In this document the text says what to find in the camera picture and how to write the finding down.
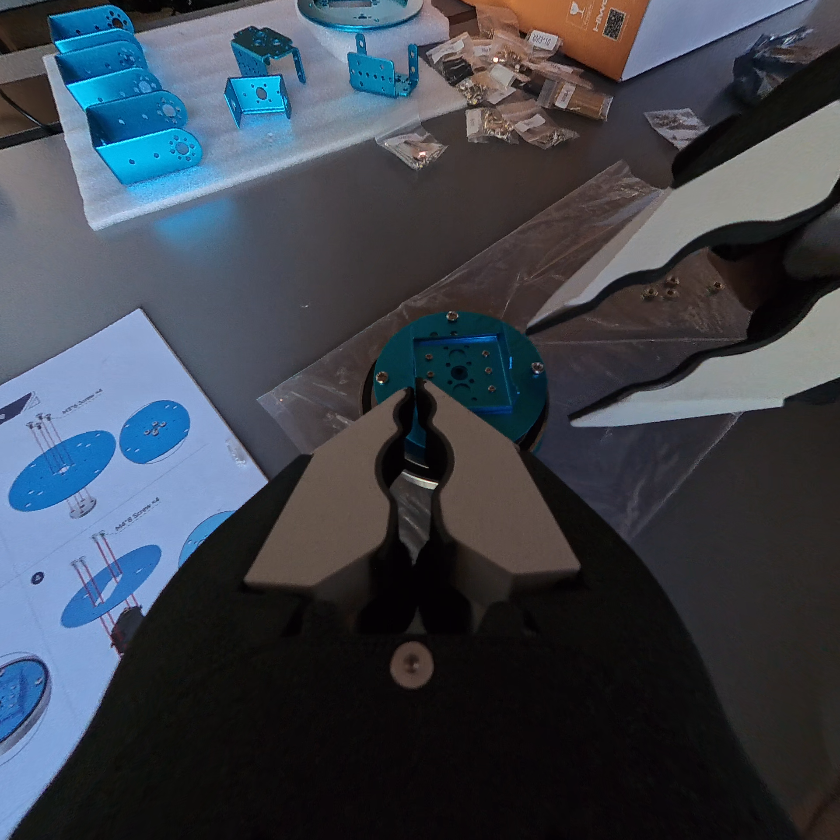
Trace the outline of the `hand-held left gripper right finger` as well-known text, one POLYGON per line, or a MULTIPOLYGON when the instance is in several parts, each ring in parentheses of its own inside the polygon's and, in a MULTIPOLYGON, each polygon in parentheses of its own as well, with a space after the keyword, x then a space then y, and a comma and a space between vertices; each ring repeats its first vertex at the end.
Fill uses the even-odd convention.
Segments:
POLYGON ((416 381, 416 412, 427 462, 440 472, 416 559, 425 630, 467 634, 474 607, 576 575, 580 562, 519 447, 430 381, 416 381))

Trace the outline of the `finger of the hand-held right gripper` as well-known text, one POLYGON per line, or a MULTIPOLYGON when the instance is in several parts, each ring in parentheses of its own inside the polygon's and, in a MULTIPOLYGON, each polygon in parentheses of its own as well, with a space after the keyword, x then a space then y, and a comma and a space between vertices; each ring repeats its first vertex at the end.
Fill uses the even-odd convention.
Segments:
POLYGON ((832 101, 665 190, 552 294, 527 331, 587 312, 619 288, 651 282, 703 247, 758 244, 788 232, 831 202, 838 176, 839 103, 832 101))
POLYGON ((620 427, 782 407, 838 379, 838 279, 808 297, 759 339, 696 353, 669 376, 623 388, 569 415, 575 427, 620 427))

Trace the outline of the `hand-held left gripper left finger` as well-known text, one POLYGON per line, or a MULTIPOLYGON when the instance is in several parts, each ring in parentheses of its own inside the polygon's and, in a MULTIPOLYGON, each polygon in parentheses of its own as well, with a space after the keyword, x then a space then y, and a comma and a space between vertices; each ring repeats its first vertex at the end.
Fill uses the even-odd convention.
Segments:
POLYGON ((392 484, 413 426, 411 387, 318 447, 245 583, 336 605, 363 633, 402 633, 417 608, 392 484))

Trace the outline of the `blue round plate with bracket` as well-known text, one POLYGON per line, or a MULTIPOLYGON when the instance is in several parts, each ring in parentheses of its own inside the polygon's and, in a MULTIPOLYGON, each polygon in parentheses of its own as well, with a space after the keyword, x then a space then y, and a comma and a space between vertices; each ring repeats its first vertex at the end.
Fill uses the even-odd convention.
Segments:
POLYGON ((533 449, 548 415, 547 375, 533 375, 543 360, 529 338, 497 318, 460 310, 421 317, 385 345, 372 368, 371 398, 383 402, 416 379, 436 385, 522 448, 533 449), (389 381, 375 383, 386 371, 389 381))

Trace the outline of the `grey desk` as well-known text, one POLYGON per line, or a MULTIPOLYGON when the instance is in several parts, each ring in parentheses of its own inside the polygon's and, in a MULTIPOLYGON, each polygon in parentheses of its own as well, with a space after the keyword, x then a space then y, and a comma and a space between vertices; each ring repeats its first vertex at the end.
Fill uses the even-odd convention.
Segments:
MULTIPOLYGON (((806 2, 620 85, 552 154, 468 143, 414 173, 370 141, 183 209, 89 228, 58 136, 2 151, 2 381, 142 307, 268 477, 297 454, 257 398, 617 161, 669 183, 644 112, 714 123, 734 57, 806 2)), ((747 413, 633 540, 769 787, 807 824, 838 782, 838 404, 747 413)))

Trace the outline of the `dark blue plastic bag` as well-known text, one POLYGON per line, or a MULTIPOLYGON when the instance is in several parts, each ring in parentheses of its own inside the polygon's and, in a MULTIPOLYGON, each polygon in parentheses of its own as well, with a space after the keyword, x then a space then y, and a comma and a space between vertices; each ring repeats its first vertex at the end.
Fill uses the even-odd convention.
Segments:
POLYGON ((732 91, 747 107, 766 98, 782 82, 807 67, 818 55, 809 38, 812 28, 798 27, 762 35, 732 66, 732 91))

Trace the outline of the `single clear hardware packet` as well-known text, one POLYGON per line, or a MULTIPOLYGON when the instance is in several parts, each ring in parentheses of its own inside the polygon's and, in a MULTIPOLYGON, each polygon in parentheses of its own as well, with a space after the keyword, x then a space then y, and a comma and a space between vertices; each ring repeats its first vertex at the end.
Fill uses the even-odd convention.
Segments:
POLYGON ((644 116, 650 127, 679 151, 708 131, 708 126, 689 108, 651 111, 644 116))

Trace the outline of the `clear flat plastic bag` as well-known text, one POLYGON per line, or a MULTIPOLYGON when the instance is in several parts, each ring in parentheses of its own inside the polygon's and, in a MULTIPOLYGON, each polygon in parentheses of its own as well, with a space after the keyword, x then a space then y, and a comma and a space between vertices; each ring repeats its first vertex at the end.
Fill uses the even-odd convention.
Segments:
MULTIPOLYGON (((311 452, 361 414, 366 375, 385 342, 415 319, 465 308, 519 330, 585 261, 659 190, 625 162, 591 178, 527 223, 405 301, 300 373, 260 397, 291 442, 311 452)), ((720 280, 706 253, 675 270, 679 286, 645 300, 619 290, 596 310, 533 341, 547 367, 549 414, 537 456, 627 541, 679 488, 738 415, 675 423, 576 428, 567 416, 625 385, 672 371, 700 350, 744 338, 751 314, 720 280)))

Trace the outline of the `white instruction booklet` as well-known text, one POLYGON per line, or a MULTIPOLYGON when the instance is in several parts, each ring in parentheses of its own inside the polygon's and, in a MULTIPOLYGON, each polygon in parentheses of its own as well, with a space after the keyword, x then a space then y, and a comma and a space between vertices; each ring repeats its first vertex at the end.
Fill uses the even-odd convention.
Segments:
POLYGON ((151 605, 265 485, 141 310, 2 386, 2 752, 87 725, 151 605))

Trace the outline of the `orange and white cardboard box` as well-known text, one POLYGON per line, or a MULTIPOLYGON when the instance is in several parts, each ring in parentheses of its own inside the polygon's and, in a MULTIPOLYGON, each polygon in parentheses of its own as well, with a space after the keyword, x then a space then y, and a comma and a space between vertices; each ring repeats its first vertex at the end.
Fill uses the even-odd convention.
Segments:
POLYGON ((796 1, 478 1, 510 9, 520 29, 557 35, 563 52, 615 81, 724 38, 796 1))

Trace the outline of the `pile of small hardware bags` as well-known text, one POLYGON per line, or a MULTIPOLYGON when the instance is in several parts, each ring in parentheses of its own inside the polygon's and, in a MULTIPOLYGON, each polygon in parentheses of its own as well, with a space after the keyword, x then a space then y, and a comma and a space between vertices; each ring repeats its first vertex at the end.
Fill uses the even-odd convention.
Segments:
POLYGON ((543 150, 578 137, 554 116, 603 122, 613 96, 594 88, 582 68, 558 60, 564 42, 551 28, 523 29, 515 12, 476 6, 476 33, 427 50, 426 62, 466 100, 471 143, 524 140, 543 150))

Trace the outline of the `clear bag of long screws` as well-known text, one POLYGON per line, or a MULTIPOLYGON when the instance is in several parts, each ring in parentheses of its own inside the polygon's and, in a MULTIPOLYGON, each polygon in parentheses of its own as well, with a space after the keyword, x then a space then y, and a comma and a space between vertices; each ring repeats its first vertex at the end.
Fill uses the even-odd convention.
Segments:
POLYGON ((420 123, 379 135, 375 141, 415 172, 439 159, 448 148, 420 123))

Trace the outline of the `white foam sheet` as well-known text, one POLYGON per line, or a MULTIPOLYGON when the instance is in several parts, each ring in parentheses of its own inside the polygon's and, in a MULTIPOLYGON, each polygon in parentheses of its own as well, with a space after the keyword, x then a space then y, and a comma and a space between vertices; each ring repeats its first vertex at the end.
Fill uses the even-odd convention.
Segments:
POLYGON ((139 34, 150 69, 164 89, 184 101, 187 129, 200 141, 198 166, 137 185, 121 185, 93 149, 88 124, 60 78, 54 55, 44 58, 64 140, 76 174, 84 213, 94 230, 152 214, 351 145, 371 140, 417 119, 461 110, 466 100, 425 64, 408 98, 389 99, 355 91, 347 59, 350 34, 317 34, 293 2, 266 2, 201 17, 174 18, 139 34), (268 26, 300 49, 308 82, 293 65, 280 63, 290 97, 290 118, 245 117, 239 129, 224 99, 236 71, 230 40, 247 25, 268 26))

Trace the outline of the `wide blue U bracket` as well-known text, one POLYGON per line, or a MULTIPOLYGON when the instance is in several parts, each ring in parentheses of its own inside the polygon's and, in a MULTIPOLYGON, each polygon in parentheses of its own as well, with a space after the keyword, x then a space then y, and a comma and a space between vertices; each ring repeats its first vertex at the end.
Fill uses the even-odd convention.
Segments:
POLYGON ((407 47, 407 75, 397 72, 391 60, 368 56, 361 32, 355 34, 355 46, 356 51, 347 55, 353 89, 388 98, 406 98, 413 93, 419 78, 417 45, 407 47))

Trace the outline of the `small blue U bracket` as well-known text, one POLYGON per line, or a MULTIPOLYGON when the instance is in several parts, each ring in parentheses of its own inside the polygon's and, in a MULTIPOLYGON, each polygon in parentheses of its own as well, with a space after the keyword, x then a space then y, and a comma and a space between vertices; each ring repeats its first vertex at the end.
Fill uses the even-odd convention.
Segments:
POLYGON ((229 77, 224 98, 238 129, 247 115, 283 114, 291 119, 291 103, 282 75, 229 77))

